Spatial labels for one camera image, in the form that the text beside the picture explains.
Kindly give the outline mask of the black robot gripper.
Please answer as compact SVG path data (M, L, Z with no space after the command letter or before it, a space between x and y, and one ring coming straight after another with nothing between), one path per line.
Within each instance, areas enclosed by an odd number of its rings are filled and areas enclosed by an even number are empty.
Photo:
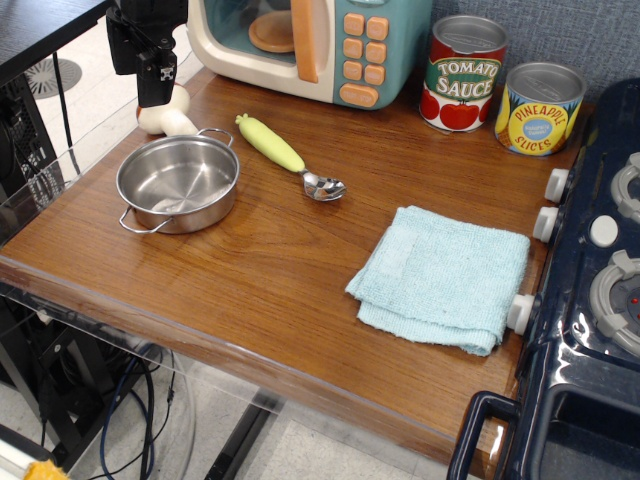
M137 74L140 107L170 102L177 73L173 32L187 18L187 1L112 1L107 9L114 70L118 75Z

